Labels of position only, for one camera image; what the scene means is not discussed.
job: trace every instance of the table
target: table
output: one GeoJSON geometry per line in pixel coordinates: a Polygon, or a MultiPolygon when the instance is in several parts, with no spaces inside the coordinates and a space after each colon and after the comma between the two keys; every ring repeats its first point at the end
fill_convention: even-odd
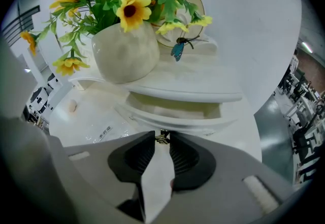
{"type": "Polygon", "coordinates": [[[318,124],[314,124],[306,133],[306,135],[310,134],[311,132],[315,131],[316,129],[319,129],[319,132],[325,133],[325,118],[323,118],[318,124]]]}
{"type": "Polygon", "coordinates": [[[299,111],[299,109],[304,106],[306,111],[308,112],[308,115],[310,118],[312,118],[312,116],[314,115],[314,110],[311,107],[309,100],[306,99],[305,97],[301,96],[297,102],[288,110],[288,112],[286,113],[285,116],[290,116],[291,114],[295,114],[297,111],[299,111]]]}
{"type": "Polygon", "coordinates": [[[310,88],[307,89],[307,85],[306,84],[303,84],[301,87],[303,88],[303,90],[305,92],[309,92],[310,93],[310,95],[313,97],[314,101],[317,101],[317,97],[315,96],[315,93],[312,92],[310,88]]]}
{"type": "Polygon", "coordinates": [[[296,85],[299,82],[299,79],[297,79],[297,77],[294,74],[292,74],[292,73],[290,73],[290,76],[293,79],[294,84],[296,85]]]}
{"type": "MultiPolygon", "coordinates": [[[[86,90],[76,89],[59,102],[51,114],[50,134],[57,136],[63,146],[82,145],[89,143],[88,133],[98,127],[108,111],[112,111],[117,102],[125,101],[128,91],[110,83],[94,82],[86,90]],[[71,99],[78,106],[75,112],[68,111],[71,99]]],[[[234,102],[238,120],[221,132],[205,137],[208,140],[241,149],[262,161],[262,151],[258,129],[253,111],[244,97],[234,102]]]]}

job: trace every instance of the wall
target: wall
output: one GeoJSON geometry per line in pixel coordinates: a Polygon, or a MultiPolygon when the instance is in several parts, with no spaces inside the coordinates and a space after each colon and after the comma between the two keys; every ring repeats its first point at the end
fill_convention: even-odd
{"type": "Polygon", "coordinates": [[[301,0],[202,0],[213,17],[205,33],[233,65],[254,112],[281,81],[298,41],[301,0]]]}
{"type": "Polygon", "coordinates": [[[8,9],[4,19],[1,23],[1,30],[3,30],[9,23],[18,17],[18,0],[15,0],[8,9]]]}
{"type": "Polygon", "coordinates": [[[306,52],[300,51],[297,55],[298,68],[305,72],[305,77],[311,85],[321,93],[325,90],[325,68],[306,52]]]}
{"type": "MultiPolygon", "coordinates": [[[[25,41],[22,38],[19,38],[17,42],[15,42],[11,47],[11,51],[14,53],[16,57],[19,57],[20,55],[24,55],[26,52],[29,52],[28,50],[29,44],[27,41],[25,41]]],[[[37,48],[36,50],[36,56],[32,56],[32,59],[34,63],[36,64],[39,71],[42,71],[46,66],[46,62],[40,52],[40,50],[37,48]]]]}

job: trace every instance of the railing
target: railing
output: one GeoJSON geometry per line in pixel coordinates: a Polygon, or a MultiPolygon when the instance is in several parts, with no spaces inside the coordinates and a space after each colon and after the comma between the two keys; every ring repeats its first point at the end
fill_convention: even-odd
{"type": "Polygon", "coordinates": [[[29,9],[25,13],[18,16],[15,20],[10,22],[3,30],[2,34],[7,40],[9,46],[12,46],[20,38],[20,33],[25,30],[34,28],[31,16],[40,11],[40,6],[29,9]]]}
{"type": "Polygon", "coordinates": [[[78,12],[87,12],[87,11],[89,11],[89,7],[79,7],[78,8],[78,12]]]}

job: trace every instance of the white ceramic vase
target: white ceramic vase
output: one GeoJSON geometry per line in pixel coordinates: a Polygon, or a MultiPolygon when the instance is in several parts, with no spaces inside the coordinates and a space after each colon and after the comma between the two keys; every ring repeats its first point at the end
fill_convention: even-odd
{"type": "Polygon", "coordinates": [[[127,33],[119,23],[110,26],[93,36],[92,50],[102,77],[114,83],[141,79],[159,61],[158,42],[148,22],[127,33]]]}

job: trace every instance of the black chair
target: black chair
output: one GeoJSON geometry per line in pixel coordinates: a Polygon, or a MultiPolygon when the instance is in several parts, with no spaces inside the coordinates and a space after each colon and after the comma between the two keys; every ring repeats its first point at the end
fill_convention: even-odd
{"type": "Polygon", "coordinates": [[[290,95],[290,98],[293,99],[294,103],[305,93],[303,89],[301,89],[302,84],[306,81],[305,76],[301,76],[300,81],[294,89],[294,92],[290,95]]]}

